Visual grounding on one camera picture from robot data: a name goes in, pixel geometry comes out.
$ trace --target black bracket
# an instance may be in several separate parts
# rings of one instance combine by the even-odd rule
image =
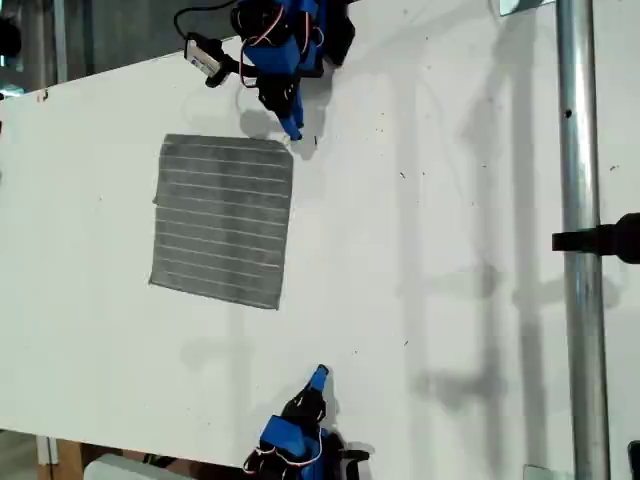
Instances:
[[[640,213],[629,213],[615,225],[556,233],[553,251],[617,255],[625,263],[640,265]]]
[[[369,460],[369,452],[364,450],[343,450],[342,459],[347,461],[347,480],[360,480],[358,463]]]

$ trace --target black clamp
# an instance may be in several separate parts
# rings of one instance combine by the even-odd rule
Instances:
[[[204,54],[211,57],[211,59],[207,61],[207,58],[190,58],[188,53],[190,42],[195,42],[197,48],[201,50]],[[206,85],[209,88],[215,88],[219,86],[224,80],[229,76],[230,73],[239,73],[240,72],[240,64],[238,61],[234,60],[233,57],[226,54],[224,50],[222,50],[222,41],[217,38],[207,38],[204,35],[200,35],[196,32],[189,32],[185,41],[185,50],[184,57],[201,69],[205,74],[207,74]],[[211,63],[217,63],[217,66],[210,65]],[[215,74],[211,74],[212,71],[218,70]],[[254,67],[253,65],[242,65],[242,73],[247,78],[256,78],[260,71]]]
[[[640,213],[625,215],[615,225],[556,233],[553,251],[617,255],[625,263],[640,265]]]
[[[347,480],[360,480],[358,464],[369,460],[369,452],[364,450],[343,450],[342,459],[347,461]]]
[[[259,75],[256,85],[258,98],[267,110],[278,118],[287,118],[293,111],[300,77],[298,75]]]

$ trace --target microfiber cloth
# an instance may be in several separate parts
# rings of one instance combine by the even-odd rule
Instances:
[[[292,177],[280,142],[167,135],[150,283],[277,309]]]

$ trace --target red wire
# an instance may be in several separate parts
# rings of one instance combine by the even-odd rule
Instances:
[[[320,30],[320,27],[313,27],[314,30],[318,30],[318,32],[320,33],[320,43],[317,45],[318,48],[320,48],[322,45],[324,45],[324,32],[322,30]]]
[[[254,45],[257,45],[258,43],[260,43],[262,40],[264,40],[266,38],[267,35],[269,35],[271,33],[271,30],[276,28],[276,25],[278,24],[278,22],[282,18],[282,14],[283,13],[284,13],[284,5],[280,5],[280,10],[278,11],[278,16],[276,17],[276,19],[273,21],[271,26],[269,28],[267,28],[267,30],[262,35],[260,35],[258,37],[258,40],[256,40],[255,42],[253,42],[251,44],[251,46],[254,46]]]
[[[273,23],[271,25],[269,25],[269,28],[267,28],[262,35],[260,35],[259,37],[247,38],[244,42],[242,42],[242,47],[240,48],[240,67],[238,68],[238,75],[240,75],[240,81],[242,82],[242,85],[244,85],[246,88],[256,88],[257,85],[255,83],[253,85],[247,84],[247,82],[245,81],[244,75],[242,74],[242,63],[244,61],[244,49],[245,49],[245,47],[247,46],[247,43],[250,42],[253,39],[256,39],[256,41],[253,42],[251,45],[249,45],[251,47],[253,47],[254,45],[257,45],[262,40],[266,40],[267,42],[271,43],[271,40],[269,40],[267,38],[267,35],[269,35],[271,33],[271,31],[274,28],[276,28],[276,25],[278,24],[278,22],[282,18],[283,14],[284,14],[284,4],[280,5],[280,10],[278,11],[278,15],[276,16],[275,20],[273,21]]]
[[[309,465],[311,465],[312,463],[317,462],[320,457],[322,457],[322,429],[318,429],[318,443],[320,444],[320,451],[318,452],[318,455],[316,455],[314,458],[312,458],[311,460],[308,460],[306,462],[291,462],[289,460],[287,460],[285,457],[283,457],[282,455],[280,455],[280,453],[278,453],[278,450],[276,449],[276,447],[273,447],[271,450],[260,450],[259,448],[255,448],[254,452],[257,453],[258,455],[272,455],[272,454],[276,454],[278,457],[280,457],[282,460],[285,461],[285,463],[287,465],[289,465],[290,467],[308,467]],[[244,473],[248,474],[248,475],[255,475],[256,471],[254,470],[248,470],[247,469],[247,464],[249,463],[249,458],[251,458],[251,455],[249,455],[249,457],[245,460],[244,464],[242,465],[242,470],[244,471]]]

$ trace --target white surface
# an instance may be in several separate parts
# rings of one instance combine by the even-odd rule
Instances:
[[[189,480],[189,477],[109,454],[87,465],[84,480]]]
[[[640,208],[640,2],[595,3],[615,221]],[[352,15],[332,89],[304,82],[277,312],[147,284],[164,135],[284,138],[237,78],[209,90],[176,55],[0,104],[0,426],[239,465],[322,362],[375,479],[572,471],[554,7]],[[640,270],[605,270],[618,479],[640,438]]]
[[[574,480],[573,475],[562,472],[552,472],[544,468],[527,465],[524,469],[524,480]]]

